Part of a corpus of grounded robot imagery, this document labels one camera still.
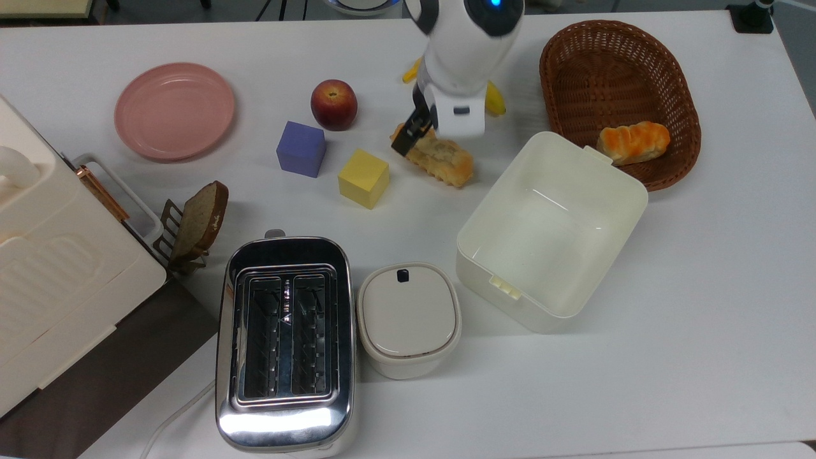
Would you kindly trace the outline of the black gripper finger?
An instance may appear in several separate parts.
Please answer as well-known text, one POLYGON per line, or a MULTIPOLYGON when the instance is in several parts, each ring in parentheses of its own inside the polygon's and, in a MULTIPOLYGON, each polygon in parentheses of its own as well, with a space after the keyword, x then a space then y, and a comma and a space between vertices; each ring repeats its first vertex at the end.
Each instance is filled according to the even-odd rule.
POLYGON ((402 156, 423 138, 430 128, 430 113, 428 111, 414 111, 391 141, 391 148, 402 156))

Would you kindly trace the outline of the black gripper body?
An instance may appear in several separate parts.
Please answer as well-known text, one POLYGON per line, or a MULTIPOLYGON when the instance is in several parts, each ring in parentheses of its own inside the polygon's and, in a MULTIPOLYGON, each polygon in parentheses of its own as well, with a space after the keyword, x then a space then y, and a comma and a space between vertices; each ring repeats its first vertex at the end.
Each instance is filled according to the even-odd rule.
POLYGON ((414 84, 412 101, 414 103, 414 111, 411 113, 412 133, 426 133, 429 129, 437 129, 436 106, 428 106, 428 102, 426 102, 425 95, 423 95, 419 84, 414 84))

